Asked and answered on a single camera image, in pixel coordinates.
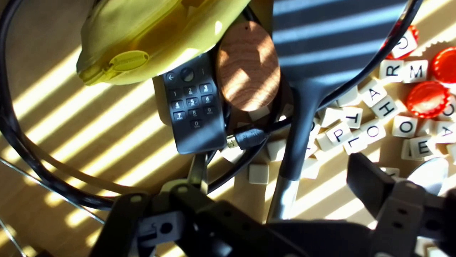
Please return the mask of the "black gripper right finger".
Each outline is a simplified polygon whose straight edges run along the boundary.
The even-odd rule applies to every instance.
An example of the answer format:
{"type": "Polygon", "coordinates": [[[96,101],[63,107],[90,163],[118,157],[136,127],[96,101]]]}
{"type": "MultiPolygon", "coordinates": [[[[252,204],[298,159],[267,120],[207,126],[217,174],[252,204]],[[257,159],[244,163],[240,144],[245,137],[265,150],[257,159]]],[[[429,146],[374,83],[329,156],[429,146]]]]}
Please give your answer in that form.
{"type": "Polygon", "coordinates": [[[393,209],[388,206],[388,199],[393,191],[395,180],[365,154],[354,153],[349,156],[346,183],[376,220],[393,217],[393,209]]]}

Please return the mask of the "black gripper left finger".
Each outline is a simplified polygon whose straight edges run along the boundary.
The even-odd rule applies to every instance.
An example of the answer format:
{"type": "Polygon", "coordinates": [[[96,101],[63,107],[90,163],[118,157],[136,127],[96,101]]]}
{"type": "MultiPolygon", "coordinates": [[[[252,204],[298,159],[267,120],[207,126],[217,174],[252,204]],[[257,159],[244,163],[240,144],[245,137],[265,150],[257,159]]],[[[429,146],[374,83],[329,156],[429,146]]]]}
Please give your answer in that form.
{"type": "Polygon", "coordinates": [[[207,156],[195,154],[188,173],[188,183],[197,189],[207,187],[207,156]]]}

